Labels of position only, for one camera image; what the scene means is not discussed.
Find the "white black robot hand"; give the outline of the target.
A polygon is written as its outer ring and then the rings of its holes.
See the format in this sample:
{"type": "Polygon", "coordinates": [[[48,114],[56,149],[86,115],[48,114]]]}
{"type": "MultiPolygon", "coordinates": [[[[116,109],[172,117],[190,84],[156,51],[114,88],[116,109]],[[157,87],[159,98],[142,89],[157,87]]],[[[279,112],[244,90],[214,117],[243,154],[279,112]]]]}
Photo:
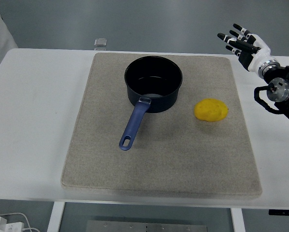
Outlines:
{"type": "Polygon", "coordinates": [[[236,31],[230,30],[230,35],[218,33],[217,37],[226,43],[226,49],[232,52],[241,65],[249,72],[263,77],[265,69],[280,66],[271,56],[268,45],[256,34],[238,24],[233,24],[236,31]]]}

